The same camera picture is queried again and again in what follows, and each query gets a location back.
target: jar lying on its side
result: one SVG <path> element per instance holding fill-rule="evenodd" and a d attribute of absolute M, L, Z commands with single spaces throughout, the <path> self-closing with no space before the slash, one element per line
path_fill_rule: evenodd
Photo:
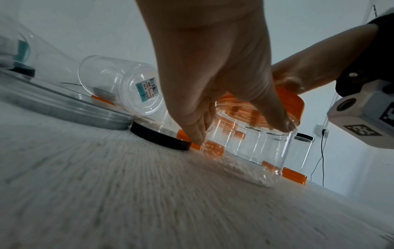
<path fill-rule="evenodd" d="M 299 126 L 304 101 L 285 88 L 276 87 L 276 91 L 290 120 Z M 295 134 L 296 130 L 274 129 L 252 104 L 226 94 L 216 103 L 216 117 L 201 151 L 238 177 L 272 186 L 282 174 L 289 143 Z"/>

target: black sleeve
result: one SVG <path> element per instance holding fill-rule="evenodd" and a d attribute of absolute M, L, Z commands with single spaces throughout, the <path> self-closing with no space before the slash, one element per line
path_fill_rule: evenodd
<path fill-rule="evenodd" d="M 363 84 L 374 80 L 394 83 L 394 13 L 378 17 L 370 23 L 378 33 L 361 55 L 337 79 L 336 91 L 342 96 L 359 93 Z"/>

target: wood grain surface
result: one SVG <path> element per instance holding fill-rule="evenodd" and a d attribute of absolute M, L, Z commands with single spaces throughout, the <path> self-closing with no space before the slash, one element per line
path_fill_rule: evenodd
<path fill-rule="evenodd" d="M 0 248 L 393 248 L 392 220 L 308 182 L 0 102 Z"/>

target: wall socket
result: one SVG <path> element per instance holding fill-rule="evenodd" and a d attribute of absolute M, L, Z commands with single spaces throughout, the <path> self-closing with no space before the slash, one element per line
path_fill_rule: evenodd
<path fill-rule="evenodd" d="M 325 127 L 324 125 L 315 125 L 315 128 L 313 129 L 313 133 L 318 136 L 318 137 L 322 137 L 321 132 L 325 130 L 324 132 L 324 137 L 327 138 L 328 135 L 330 134 L 330 130 L 327 129 L 327 127 Z"/>

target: wooden table surface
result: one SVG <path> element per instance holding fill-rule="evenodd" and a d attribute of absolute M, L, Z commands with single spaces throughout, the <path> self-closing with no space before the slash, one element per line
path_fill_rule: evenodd
<path fill-rule="evenodd" d="M 0 248 L 394 248 L 392 221 L 308 182 L 0 102 Z"/>

